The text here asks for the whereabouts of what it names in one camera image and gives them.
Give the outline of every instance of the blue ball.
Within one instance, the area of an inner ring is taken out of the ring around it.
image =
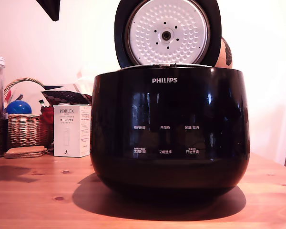
[[[31,106],[24,101],[11,102],[6,108],[6,112],[10,114],[32,114]]]

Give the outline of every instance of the cork coaster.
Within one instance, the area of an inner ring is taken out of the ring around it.
[[[35,155],[16,155],[16,156],[14,156],[14,155],[7,155],[7,154],[5,154],[4,155],[4,157],[6,158],[6,159],[16,159],[16,158],[36,158],[36,157],[41,157],[41,156],[43,156],[44,155],[44,153],[39,153],[39,154],[35,154]]]
[[[48,150],[43,146],[13,148],[4,154],[6,159],[41,157]]]
[[[18,155],[18,154],[40,153],[44,151],[45,151],[44,146],[32,146],[32,147],[13,148],[6,153],[9,155]]]

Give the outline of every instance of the glossy black surface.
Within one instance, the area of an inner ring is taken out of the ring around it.
[[[110,188],[213,197],[237,185],[249,155],[240,71],[134,68],[95,78],[91,157]]]

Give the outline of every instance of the button label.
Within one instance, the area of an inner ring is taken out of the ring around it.
[[[186,154],[199,154],[199,150],[196,148],[189,148],[189,150],[186,151]]]
[[[146,154],[146,148],[134,148],[133,153],[137,154]]]
[[[133,127],[135,130],[146,130],[146,126],[134,126]]]
[[[171,154],[172,151],[171,150],[160,150],[159,153],[160,154]]]
[[[185,130],[199,130],[199,126],[197,125],[186,125],[184,127]]]
[[[161,130],[170,130],[171,127],[170,127],[169,125],[167,125],[167,126],[163,126],[163,125],[162,125],[162,126],[160,127],[160,129],[161,129]]]

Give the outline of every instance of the table surface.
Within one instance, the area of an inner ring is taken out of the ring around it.
[[[135,203],[112,193],[90,157],[0,158],[0,229],[286,229],[286,167],[251,155],[229,193],[204,204]]]

